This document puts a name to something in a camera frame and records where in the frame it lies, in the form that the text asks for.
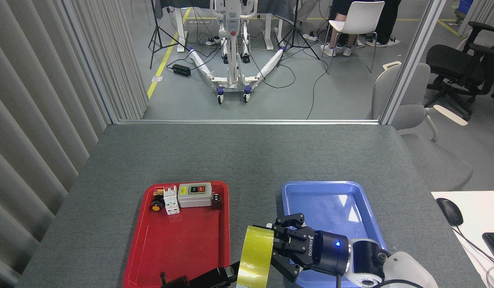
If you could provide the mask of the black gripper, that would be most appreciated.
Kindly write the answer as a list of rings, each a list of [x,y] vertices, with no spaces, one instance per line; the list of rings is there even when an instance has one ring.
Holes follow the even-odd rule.
[[[165,272],[160,273],[161,288],[226,288],[237,282],[240,262],[236,261],[227,267],[217,267],[188,280],[183,275],[167,281]]]
[[[303,213],[282,216],[272,224],[274,237],[285,242],[290,239],[309,239],[307,255],[310,264],[304,262],[305,248],[285,242],[274,242],[271,266],[276,268],[289,282],[296,282],[302,270],[314,270],[331,276],[343,276],[349,265],[351,247],[345,235],[316,231],[305,226]]]

